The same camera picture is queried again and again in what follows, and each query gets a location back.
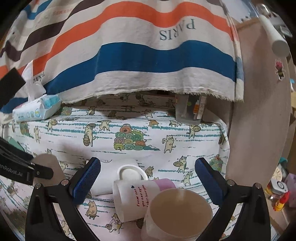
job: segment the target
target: red bottle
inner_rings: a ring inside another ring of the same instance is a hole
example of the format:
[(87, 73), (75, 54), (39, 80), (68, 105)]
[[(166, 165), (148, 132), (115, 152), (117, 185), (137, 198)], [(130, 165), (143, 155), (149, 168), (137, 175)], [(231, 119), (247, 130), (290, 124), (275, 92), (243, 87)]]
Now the red bottle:
[(284, 207), (285, 203), (288, 201), (290, 196), (290, 191), (287, 191), (281, 198), (280, 200), (276, 201), (274, 204), (274, 210), (275, 211), (280, 211)]

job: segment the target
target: blue gripper pad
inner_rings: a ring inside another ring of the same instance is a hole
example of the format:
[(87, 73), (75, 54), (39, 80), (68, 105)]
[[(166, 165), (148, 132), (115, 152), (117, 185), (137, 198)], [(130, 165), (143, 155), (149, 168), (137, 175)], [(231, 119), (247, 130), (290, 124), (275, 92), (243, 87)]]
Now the blue gripper pad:
[(215, 180), (215, 177), (217, 177), (217, 174), (215, 172), (217, 172), (221, 177), (222, 175), (218, 171), (214, 171), (204, 158), (198, 158), (195, 161), (195, 172), (202, 182), (213, 204), (218, 206), (222, 205), (224, 200), (224, 193), (221, 189), (221, 186)]
[(73, 197), (73, 204), (82, 204), (101, 171), (101, 162), (92, 157), (84, 168), (79, 169), (71, 179), (69, 192)]

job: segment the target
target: orange stripe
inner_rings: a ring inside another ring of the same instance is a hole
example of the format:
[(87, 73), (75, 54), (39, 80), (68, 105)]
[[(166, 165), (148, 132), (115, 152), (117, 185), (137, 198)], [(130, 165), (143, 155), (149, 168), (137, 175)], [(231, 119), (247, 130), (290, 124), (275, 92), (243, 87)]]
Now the orange stripe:
[(57, 37), (51, 51), (33, 61), (33, 75), (37, 75), (44, 71), (46, 62), (50, 58), (62, 52), (70, 44), (94, 34), (100, 29), (104, 22), (111, 18), (140, 18), (151, 22), (157, 27), (169, 28), (176, 25), (179, 20), (185, 16), (194, 16), (208, 21), (215, 28), (228, 33), (233, 41), (233, 35), (231, 28), (227, 24), (227, 20), (223, 17), (212, 14), (210, 10), (196, 3), (183, 2), (180, 3), (172, 12), (161, 13), (143, 3), (119, 2), (106, 7), (99, 16), (78, 24)]
[(22, 75), (22, 73), (23, 73), (23, 71), (24, 71), (24, 69), (25, 69), (26, 66), (27, 66), (27, 65), (25, 65), (25, 66), (23, 66), (23, 67), (20, 67), (20, 68), (18, 69), (18, 72), (20, 73), (20, 75)]
[(8, 73), (8, 68), (6, 65), (0, 66), (0, 79)]

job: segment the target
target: clock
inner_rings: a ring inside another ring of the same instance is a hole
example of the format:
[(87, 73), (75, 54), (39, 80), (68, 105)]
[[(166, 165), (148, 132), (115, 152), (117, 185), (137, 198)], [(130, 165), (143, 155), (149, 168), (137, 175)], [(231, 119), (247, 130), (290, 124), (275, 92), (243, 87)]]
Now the clock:
[(276, 179), (278, 181), (282, 180), (283, 173), (281, 172), (281, 169), (279, 167), (276, 167), (276, 170), (274, 171), (274, 174), (273, 174), (272, 178)]

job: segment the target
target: mug handle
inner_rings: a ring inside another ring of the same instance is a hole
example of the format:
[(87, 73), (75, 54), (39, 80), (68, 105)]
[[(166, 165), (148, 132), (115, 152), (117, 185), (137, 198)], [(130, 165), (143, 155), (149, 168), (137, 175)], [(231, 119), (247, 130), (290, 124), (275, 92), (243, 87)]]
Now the mug handle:
[(121, 180), (120, 179), (120, 171), (122, 169), (132, 169), (132, 170), (138, 172), (139, 174), (141, 174), (141, 176), (143, 177), (144, 180), (148, 180), (148, 176), (147, 176), (146, 172), (142, 168), (140, 168), (138, 166), (135, 166), (135, 165), (131, 165), (131, 164), (122, 165), (120, 168), (118, 168), (118, 170), (117, 170), (117, 180)]

